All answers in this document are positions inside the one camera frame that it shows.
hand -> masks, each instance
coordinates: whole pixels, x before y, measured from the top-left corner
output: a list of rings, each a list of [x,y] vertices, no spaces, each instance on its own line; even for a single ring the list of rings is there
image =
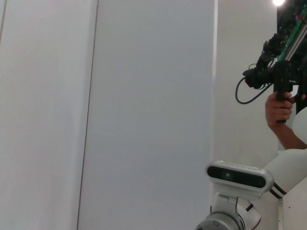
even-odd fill
[[[271,94],[265,103],[265,118],[271,129],[284,125],[284,123],[278,123],[277,121],[288,120],[292,113],[292,104],[295,103],[295,97],[291,97],[291,93],[289,92],[284,94],[286,98],[289,98],[289,101],[278,101],[276,94],[277,92]]]

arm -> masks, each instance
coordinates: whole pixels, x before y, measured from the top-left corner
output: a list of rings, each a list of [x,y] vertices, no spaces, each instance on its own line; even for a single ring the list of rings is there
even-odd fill
[[[307,145],[302,142],[286,124],[279,124],[271,128],[283,147],[288,149],[307,149]]]
[[[278,123],[278,120],[288,120],[290,118],[292,104],[295,103],[295,98],[291,97],[290,93],[285,93],[289,101],[278,101],[276,93],[268,97],[265,103],[265,117],[269,128],[277,136],[283,147],[288,149],[307,149],[307,145],[302,142],[285,123]]]

camera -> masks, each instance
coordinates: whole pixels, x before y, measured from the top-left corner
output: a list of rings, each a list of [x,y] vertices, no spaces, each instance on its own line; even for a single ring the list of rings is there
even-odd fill
[[[205,173],[216,192],[248,200],[258,200],[274,185],[274,177],[266,169],[225,161],[210,163]]]

light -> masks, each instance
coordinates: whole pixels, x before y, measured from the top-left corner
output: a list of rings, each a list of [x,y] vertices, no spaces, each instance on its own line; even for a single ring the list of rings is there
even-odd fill
[[[273,0],[275,6],[281,6],[284,3],[284,0]]]

white wall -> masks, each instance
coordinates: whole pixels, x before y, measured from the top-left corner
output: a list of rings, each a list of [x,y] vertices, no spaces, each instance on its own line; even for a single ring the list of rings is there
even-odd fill
[[[76,229],[95,13],[94,0],[8,1],[0,229]]]
[[[215,160],[264,167],[277,153],[277,138],[267,127],[264,110],[272,88],[248,105],[240,105],[235,99],[242,73],[257,62],[263,43],[276,31],[276,21],[276,7],[270,0],[218,2]],[[248,101],[258,93],[242,83],[238,96]],[[277,206],[263,202],[256,205],[262,215],[259,229],[277,229]]]
[[[79,230],[209,213],[213,0],[101,0]]]

